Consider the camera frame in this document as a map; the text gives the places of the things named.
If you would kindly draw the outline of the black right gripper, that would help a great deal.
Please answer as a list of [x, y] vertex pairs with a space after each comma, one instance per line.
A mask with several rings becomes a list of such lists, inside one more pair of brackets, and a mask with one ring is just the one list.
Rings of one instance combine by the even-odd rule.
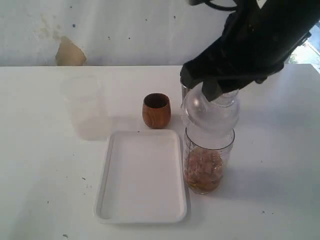
[[235, 3], [220, 47], [208, 47], [180, 71], [180, 83], [188, 89], [203, 82], [201, 91], [209, 102], [279, 72], [295, 48], [310, 36], [310, 0]]

